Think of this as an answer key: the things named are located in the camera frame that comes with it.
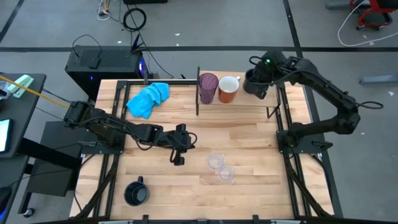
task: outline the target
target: wooden tabletop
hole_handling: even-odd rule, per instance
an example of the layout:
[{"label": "wooden tabletop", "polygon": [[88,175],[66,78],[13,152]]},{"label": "wooden tabletop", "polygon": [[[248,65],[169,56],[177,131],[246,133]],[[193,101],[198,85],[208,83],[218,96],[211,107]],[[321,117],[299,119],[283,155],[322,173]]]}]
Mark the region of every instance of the wooden tabletop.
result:
[{"label": "wooden tabletop", "polygon": [[[97,108],[111,112],[116,83],[117,80],[101,82]],[[142,88],[132,86],[129,98]],[[149,215],[150,219],[162,220],[251,219],[255,214],[261,219],[292,218],[284,161],[275,136],[275,116],[267,119],[264,107],[240,105],[201,106],[196,116],[195,91],[195,85],[170,85],[170,98],[155,107],[149,119],[134,118],[127,113],[130,122],[159,124],[165,131],[185,123],[188,131],[197,134],[198,141],[195,149],[183,155],[185,165],[174,166],[169,162],[170,150],[154,147],[141,151],[126,136],[111,218],[140,220]],[[287,96],[293,120],[309,123],[302,87],[287,85]],[[209,170],[207,158],[211,153],[224,155],[224,163],[233,166],[232,183],[220,180]],[[327,212],[333,213],[322,167],[309,155],[300,157],[309,191]],[[102,159],[102,155],[96,155],[80,171],[76,196],[82,206],[97,189]],[[145,204],[131,207],[124,201],[124,190],[140,175],[150,197]],[[302,199],[299,190],[296,191],[303,215]],[[105,190],[100,214],[104,214],[107,193]],[[74,202],[70,215],[78,212]]]}]

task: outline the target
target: blue cloth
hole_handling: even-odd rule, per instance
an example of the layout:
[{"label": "blue cloth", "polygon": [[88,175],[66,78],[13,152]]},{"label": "blue cloth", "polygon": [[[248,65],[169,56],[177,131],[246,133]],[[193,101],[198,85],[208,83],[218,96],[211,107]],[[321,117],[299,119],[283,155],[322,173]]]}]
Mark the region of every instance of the blue cloth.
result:
[{"label": "blue cloth", "polygon": [[169,84],[152,83],[143,88],[135,97],[127,103],[130,113],[136,117],[148,119],[154,106],[159,106],[161,102],[170,96]]}]

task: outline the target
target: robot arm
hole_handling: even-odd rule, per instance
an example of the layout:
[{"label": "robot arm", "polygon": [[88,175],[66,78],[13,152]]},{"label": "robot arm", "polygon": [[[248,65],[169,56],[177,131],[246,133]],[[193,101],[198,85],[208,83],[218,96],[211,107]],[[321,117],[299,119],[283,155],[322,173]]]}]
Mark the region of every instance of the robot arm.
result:
[{"label": "robot arm", "polygon": [[351,134],[361,119],[358,114],[359,103],[348,92],[341,91],[322,77],[316,66],[307,59],[286,59],[282,52],[268,52],[261,57],[252,74],[251,82],[254,80],[260,85],[289,81],[292,85],[299,83],[309,86],[337,108],[337,115],[333,118],[310,124],[293,123],[285,139],[289,146],[296,146],[302,137],[311,134],[332,131]]},{"label": "robot arm", "polygon": [[175,131],[163,131],[163,127],[153,124],[134,124],[117,118],[105,111],[93,108],[87,102],[74,101],[71,103],[65,117],[66,127],[86,128],[96,134],[101,143],[114,147],[118,145],[117,132],[130,135],[141,150],[148,150],[153,146],[171,149],[170,162],[175,166],[184,165],[182,153],[195,148],[185,124],[179,124]]}]

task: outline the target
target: gray floor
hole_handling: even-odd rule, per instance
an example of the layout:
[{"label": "gray floor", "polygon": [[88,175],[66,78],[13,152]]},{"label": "gray floor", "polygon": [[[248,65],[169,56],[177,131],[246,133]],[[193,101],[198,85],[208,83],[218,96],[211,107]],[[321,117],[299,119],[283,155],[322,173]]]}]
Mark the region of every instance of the gray floor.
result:
[{"label": "gray floor", "polygon": [[[11,14],[16,0],[0,0],[0,29]],[[101,45],[129,45],[130,35],[112,20],[98,21],[98,1],[25,0],[0,47],[70,47],[82,34],[91,34]],[[324,0],[290,0],[301,46],[341,47],[336,32],[349,11],[328,11]],[[169,0],[167,4],[140,5],[148,21],[142,30],[149,46],[219,46],[258,45],[293,46],[282,1],[274,0]],[[118,18],[119,2],[111,2],[110,11]],[[380,32],[355,30],[350,19],[341,37],[348,44],[380,38],[397,31],[398,23]],[[397,47],[398,36],[363,47]],[[78,44],[94,45],[90,39]],[[197,66],[206,70],[246,71],[252,65],[248,58],[263,52],[153,52],[170,73],[196,75]],[[69,100],[85,100],[85,93],[64,72],[69,53],[0,53],[0,71],[12,73],[45,73],[45,88]],[[398,87],[395,85],[361,86],[361,76],[396,72],[398,53],[307,53],[304,56],[337,86],[348,90],[358,101],[376,100],[385,104],[380,111],[360,109],[362,120],[350,136],[327,134],[334,143],[329,150],[343,214],[347,218],[398,221],[398,168],[396,111]],[[150,60],[150,69],[166,74]],[[334,115],[325,100],[315,96],[321,119]],[[41,108],[63,117],[65,110],[45,100]],[[57,120],[35,110],[26,137],[40,141],[47,121]],[[31,207],[37,213],[29,218],[16,214],[26,183],[19,189],[8,223],[35,223],[68,217],[72,195],[66,198],[35,195]]]}]

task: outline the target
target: desk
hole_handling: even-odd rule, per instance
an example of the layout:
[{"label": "desk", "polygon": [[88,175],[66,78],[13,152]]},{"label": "desk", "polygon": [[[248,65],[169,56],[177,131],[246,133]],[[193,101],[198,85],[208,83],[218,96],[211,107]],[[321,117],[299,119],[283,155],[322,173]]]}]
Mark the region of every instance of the desk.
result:
[{"label": "desk", "polygon": [[[11,80],[17,80],[23,74],[1,74]],[[35,80],[29,86],[32,90],[41,92],[44,86],[46,76],[44,74],[29,74]],[[29,124],[30,117],[32,116],[33,110],[36,107],[38,96],[31,93],[25,92],[21,98],[17,99],[10,96],[6,100],[0,101],[0,119],[13,119],[14,125],[12,127],[10,151],[18,149],[22,138],[25,135],[27,125]],[[9,184],[20,179],[25,172],[29,156],[18,155],[8,159],[0,159],[0,186],[8,186]],[[0,223],[5,223],[7,216],[11,210],[12,202],[14,201],[15,195],[18,191],[19,182],[16,182],[12,186],[12,194],[7,205],[6,211]]]},{"label": "desk", "polygon": [[[112,112],[117,82],[101,82],[97,108]],[[129,99],[142,88],[132,86]],[[286,92],[293,120],[309,123],[302,87],[287,85]],[[149,215],[151,220],[251,219],[253,215],[260,219],[293,218],[284,160],[275,136],[275,116],[268,119],[263,106],[234,104],[200,105],[197,116],[195,93],[196,85],[170,85],[170,98],[155,107],[148,120],[126,113],[128,121],[159,124],[165,131],[185,123],[188,131],[197,134],[198,141],[195,149],[183,155],[185,165],[176,167],[169,162],[170,150],[141,151],[127,136],[119,160],[111,219],[141,220],[143,215]],[[122,102],[120,97],[118,115]],[[207,158],[213,152],[223,154],[225,164],[234,167],[233,183],[220,181],[207,168]],[[322,167],[309,155],[300,157],[309,191],[327,212],[333,213]],[[80,171],[76,195],[82,205],[97,189],[102,159],[100,155],[93,157]],[[144,177],[150,197],[144,205],[130,207],[124,201],[124,190],[139,175]],[[296,192],[303,215],[301,196],[298,189]],[[107,193],[105,190],[100,215],[104,214]],[[78,212],[74,202],[70,215]]]}]

